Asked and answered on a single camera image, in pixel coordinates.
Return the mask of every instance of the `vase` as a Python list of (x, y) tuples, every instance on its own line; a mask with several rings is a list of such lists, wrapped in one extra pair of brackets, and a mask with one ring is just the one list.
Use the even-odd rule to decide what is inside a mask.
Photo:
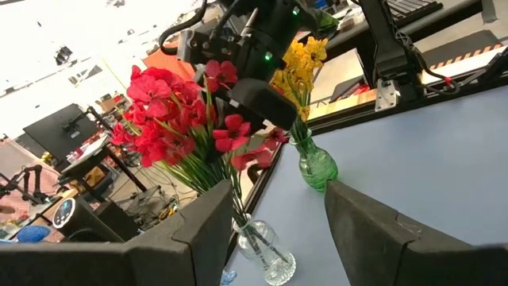
[(323, 192), (328, 180), (336, 180), (339, 170), (335, 160), (325, 150), (319, 148), (312, 139), (312, 131), (306, 130), (302, 140), (291, 136), (290, 144), (294, 145), (300, 153), (300, 173), (306, 183), (314, 190)]
[(296, 261), (285, 247), (279, 243), (279, 237), (266, 222), (252, 220), (247, 214), (247, 222), (233, 229), (238, 233), (237, 246), (242, 255), (253, 262), (264, 274), (264, 280), (270, 285), (283, 285), (293, 276)]

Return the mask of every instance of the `metal bracket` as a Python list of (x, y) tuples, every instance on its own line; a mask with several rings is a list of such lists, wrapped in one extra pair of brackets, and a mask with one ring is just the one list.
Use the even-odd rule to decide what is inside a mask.
[(375, 98), (375, 111), (387, 110), (397, 106), (400, 92), (393, 79), (384, 81), (378, 79), (377, 95)]

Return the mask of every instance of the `green light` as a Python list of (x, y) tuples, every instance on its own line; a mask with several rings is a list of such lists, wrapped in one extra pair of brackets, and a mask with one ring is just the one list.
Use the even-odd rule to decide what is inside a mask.
[(264, 55), (264, 59), (265, 60), (271, 60), (271, 58), (273, 57), (273, 55), (271, 54), (271, 52), (267, 52), (265, 55)]

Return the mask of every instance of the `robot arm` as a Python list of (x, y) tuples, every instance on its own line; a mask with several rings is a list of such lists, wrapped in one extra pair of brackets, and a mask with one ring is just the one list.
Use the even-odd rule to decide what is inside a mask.
[[(221, 0), (228, 7), (217, 26), (210, 31), (185, 30), (180, 34), (178, 48), (165, 48), (165, 40), (181, 29), (201, 20), (201, 9), (189, 21), (171, 27), (160, 37), (161, 51), (177, 55), (191, 64), (208, 60), (229, 60), (238, 70), (238, 83), (232, 92), (217, 96), (226, 101), (226, 113), (240, 113), (252, 123), (252, 132), (262, 128), (264, 119), (283, 129), (290, 129), (296, 108), (289, 100), (270, 87), (268, 82), (277, 68), (285, 68), (283, 56), (300, 29), (317, 31), (320, 12), (300, 0)], [(225, 35), (229, 17), (250, 14), (241, 35)]]

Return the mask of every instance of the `green glass vase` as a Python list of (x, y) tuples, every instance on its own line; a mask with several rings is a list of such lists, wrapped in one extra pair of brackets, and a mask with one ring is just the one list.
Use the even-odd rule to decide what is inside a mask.
[(339, 169), (335, 160), (312, 140), (312, 131), (308, 129), (302, 140), (291, 136), (290, 143), (300, 153), (299, 167), (303, 179), (314, 190), (323, 192), (328, 180), (337, 180)]

